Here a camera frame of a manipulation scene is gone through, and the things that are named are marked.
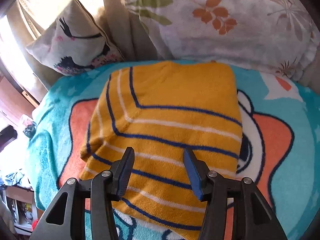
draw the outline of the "curtain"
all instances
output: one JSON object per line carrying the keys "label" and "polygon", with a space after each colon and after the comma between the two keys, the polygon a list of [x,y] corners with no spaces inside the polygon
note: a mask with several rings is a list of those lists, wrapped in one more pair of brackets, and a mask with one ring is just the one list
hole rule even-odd
{"label": "curtain", "polygon": [[0,21],[0,69],[10,83],[19,91],[25,90],[41,102],[47,90],[27,63],[10,29],[7,17]]}
{"label": "curtain", "polygon": [[123,0],[103,0],[111,36],[127,61],[157,60],[156,48],[139,17],[129,13]]}
{"label": "curtain", "polygon": [[48,90],[62,75],[53,69],[42,65],[26,51],[25,47],[36,40],[36,38],[41,35],[40,32],[43,32],[44,30],[42,28],[38,30],[30,20],[30,17],[26,18],[25,16],[28,16],[28,14],[22,8],[19,0],[15,1],[7,12],[9,25],[20,51],[34,74],[38,77],[46,90]]}
{"label": "curtain", "polygon": [[313,62],[306,67],[299,83],[305,87],[310,87],[314,92],[320,94],[320,48],[318,47],[316,57]]}

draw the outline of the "blue gripper pad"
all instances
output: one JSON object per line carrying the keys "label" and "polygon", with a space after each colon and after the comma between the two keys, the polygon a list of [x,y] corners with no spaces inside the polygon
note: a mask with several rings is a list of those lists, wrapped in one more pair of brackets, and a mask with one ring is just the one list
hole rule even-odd
{"label": "blue gripper pad", "polygon": [[198,160],[196,159],[195,155],[190,154],[188,150],[183,151],[183,163],[187,170],[187,174],[189,177],[189,181],[191,184],[191,188],[193,193],[196,195],[196,197],[202,201],[203,199],[203,192],[201,189],[201,178],[200,175],[196,169],[195,162]]}
{"label": "blue gripper pad", "polygon": [[134,150],[127,147],[121,161],[113,174],[112,194],[122,197],[127,190],[134,164]]}

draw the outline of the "floral pillowcase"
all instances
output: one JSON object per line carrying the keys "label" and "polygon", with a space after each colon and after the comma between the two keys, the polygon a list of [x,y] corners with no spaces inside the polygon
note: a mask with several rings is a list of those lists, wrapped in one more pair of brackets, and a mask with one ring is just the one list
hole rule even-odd
{"label": "floral pillowcase", "polygon": [[26,49],[40,63],[65,76],[124,60],[78,0],[72,0]]}
{"label": "floral pillowcase", "polygon": [[299,80],[320,32],[299,0],[127,0],[164,59],[219,61]]}

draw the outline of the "yellow striped sweater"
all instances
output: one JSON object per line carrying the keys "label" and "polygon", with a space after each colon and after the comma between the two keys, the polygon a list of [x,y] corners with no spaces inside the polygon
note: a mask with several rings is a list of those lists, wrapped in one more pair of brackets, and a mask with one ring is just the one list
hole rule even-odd
{"label": "yellow striped sweater", "polygon": [[197,239],[206,203],[194,196],[183,148],[225,177],[234,177],[242,137],[235,78],[224,64],[166,61],[113,72],[81,149],[93,178],[127,146],[135,163],[117,210]]}

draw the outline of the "orange flower print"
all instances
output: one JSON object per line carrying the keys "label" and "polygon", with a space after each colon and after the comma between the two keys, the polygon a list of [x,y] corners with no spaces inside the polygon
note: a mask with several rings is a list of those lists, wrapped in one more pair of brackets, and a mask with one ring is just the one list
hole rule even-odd
{"label": "orange flower print", "polygon": [[225,35],[237,25],[237,21],[229,17],[229,12],[225,7],[218,6],[221,0],[207,0],[205,5],[199,4],[202,8],[195,9],[192,14],[194,18],[201,18],[201,21],[208,24],[212,21],[212,26],[219,31],[219,35]]}

